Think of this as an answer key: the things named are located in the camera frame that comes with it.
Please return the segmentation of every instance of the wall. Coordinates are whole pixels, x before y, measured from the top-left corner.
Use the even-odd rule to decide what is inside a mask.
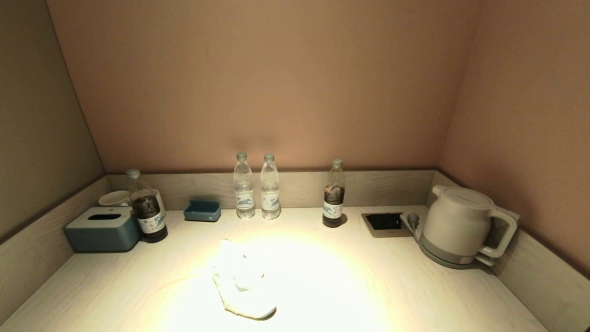
[[[589,17],[588,1],[485,2],[440,158],[587,271]]]
[[[0,243],[102,175],[43,0],[0,1]]]
[[[47,2],[107,172],[432,168],[480,4]]]

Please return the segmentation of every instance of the water bottle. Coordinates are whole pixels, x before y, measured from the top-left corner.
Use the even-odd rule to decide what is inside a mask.
[[[248,156],[243,152],[237,154],[238,162],[234,168],[235,208],[240,218],[250,218],[255,213],[252,170],[247,158]]]
[[[168,228],[156,197],[158,192],[140,178],[142,173],[139,170],[129,170],[125,174],[131,179],[129,201],[142,229],[143,238],[149,243],[164,240],[168,236]]]
[[[262,192],[262,216],[275,219],[281,214],[278,201],[278,169],[274,163],[274,154],[264,155],[264,165],[260,171],[260,187]]]
[[[328,173],[328,185],[324,190],[323,223],[327,227],[342,224],[342,206],[344,203],[344,171],[342,160],[334,159]]]

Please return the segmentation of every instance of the bottle label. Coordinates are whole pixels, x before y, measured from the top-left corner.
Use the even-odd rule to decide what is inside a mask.
[[[338,219],[342,216],[343,204],[332,205],[324,201],[324,217]]]
[[[263,194],[262,195],[262,208],[267,211],[274,211],[278,209],[280,203],[278,201],[277,194]]]
[[[147,218],[147,219],[137,218],[137,220],[139,221],[139,226],[142,228],[142,232],[145,234],[156,233],[157,231],[163,229],[164,226],[166,225],[164,223],[164,216],[162,215],[162,212],[156,214],[155,216],[153,216],[151,218]]]
[[[254,190],[236,191],[235,206],[240,210],[251,209],[254,207]]]

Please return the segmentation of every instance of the electric kettle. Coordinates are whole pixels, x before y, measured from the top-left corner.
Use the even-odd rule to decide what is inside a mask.
[[[420,249],[433,261],[454,269],[470,266],[473,259],[492,266],[508,246],[517,228],[519,215],[497,207],[477,191],[435,185],[438,196],[428,211],[419,239]],[[484,245],[491,217],[504,220],[508,227],[497,248]]]

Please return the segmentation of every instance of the kettle lid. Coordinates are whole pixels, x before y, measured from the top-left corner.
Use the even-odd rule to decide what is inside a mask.
[[[490,197],[467,188],[449,187],[443,191],[443,195],[449,200],[471,209],[489,209],[494,205],[494,201]]]

